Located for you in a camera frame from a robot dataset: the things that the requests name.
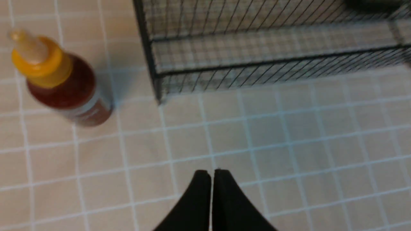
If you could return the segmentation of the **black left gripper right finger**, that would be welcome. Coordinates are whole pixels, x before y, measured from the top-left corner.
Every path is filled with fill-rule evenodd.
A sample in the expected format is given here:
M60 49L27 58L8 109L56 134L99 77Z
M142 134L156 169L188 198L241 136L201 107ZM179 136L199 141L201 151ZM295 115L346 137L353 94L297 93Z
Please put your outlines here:
M214 171L213 231L276 231L245 196L229 170Z

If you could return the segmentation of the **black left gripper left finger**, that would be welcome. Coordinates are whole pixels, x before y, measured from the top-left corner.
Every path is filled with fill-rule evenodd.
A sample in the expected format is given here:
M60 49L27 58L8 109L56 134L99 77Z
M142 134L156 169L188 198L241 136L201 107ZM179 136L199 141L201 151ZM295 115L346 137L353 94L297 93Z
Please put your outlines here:
M206 170L195 171L184 194L154 230L208 231L211 186L211 177Z

